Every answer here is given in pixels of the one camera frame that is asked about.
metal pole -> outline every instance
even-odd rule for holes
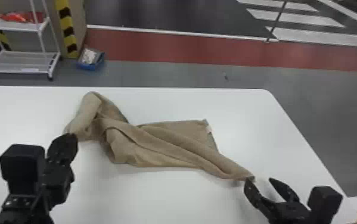
[[[42,5],[44,5],[44,10],[45,10],[46,16],[47,16],[47,17],[49,17],[49,25],[50,25],[50,29],[52,30],[52,34],[53,34],[53,39],[54,39],[54,42],[56,43],[57,52],[60,52],[60,46],[58,45],[58,41],[57,41],[57,37],[56,37],[56,33],[54,32],[54,28],[53,28],[52,20],[50,19],[48,6],[47,6],[47,4],[46,4],[45,0],[42,0]]]
[[[288,2],[288,0],[285,0],[285,1],[284,1],[284,3],[283,3],[283,5],[282,5],[282,7],[281,7],[281,9],[280,9],[280,11],[279,11],[279,13],[278,13],[278,15],[277,15],[277,18],[276,18],[275,21],[274,21],[273,27],[272,27],[271,30],[270,30],[270,36],[273,36],[274,29],[275,29],[275,27],[277,26],[278,21],[280,20],[281,14],[283,13],[285,6],[287,5],[287,2]],[[269,41],[270,41],[270,36],[266,39],[266,43],[269,43]]]

beige cloth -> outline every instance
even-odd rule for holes
[[[96,92],[83,97],[77,116],[64,131],[75,133],[80,141],[106,141],[107,155],[114,163],[190,167],[224,179],[253,178],[218,152],[206,120],[130,125],[111,101]]]

floor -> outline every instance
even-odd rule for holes
[[[107,61],[91,72],[64,60],[53,82],[0,74],[0,85],[267,89],[345,193],[357,195],[357,72],[130,61]]]
[[[357,46],[357,14],[331,0],[94,0],[88,24]]]

